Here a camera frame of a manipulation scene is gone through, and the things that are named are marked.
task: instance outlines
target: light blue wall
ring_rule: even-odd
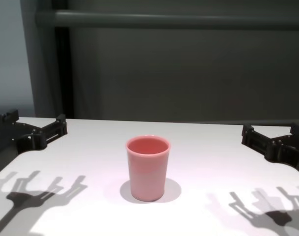
[[[0,113],[11,108],[35,115],[20,2],[0,0]]]

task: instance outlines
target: gray wall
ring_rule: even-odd
[[[35,115],[20,2],[0,0],[0,113],[11,108]]]
[[[299,1],[71,0],[152,14],[299,14]],[[72,29],[77,118],[299,119],[299,31]]]

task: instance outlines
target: dark vertical post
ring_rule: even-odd
[[[68,9],[68,0],[52,0],[54,10]],[[66,118],[74,118],[73,70],[70,45],[70,30],[55,28],[56,53],[59,68],[61,98]]]

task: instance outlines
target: pink cup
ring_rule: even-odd
[[[164,194],[170,143],[155,135],[134,137],[126,143],[131,194],[141,201],[154,201]]]

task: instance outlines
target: black mounting bracket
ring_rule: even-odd
[[[0,115],[0,171],[19,154],[31,150],[43,150],[52,141],[67,134],[65,115],[56,121],[39,128],[18,123],[18,110]]]
[[[272,163],[289,165],[299,171],[299,124],[292,124],[291,135],[268,138],[250,125],[244,125],[242,144],[264,155]]]

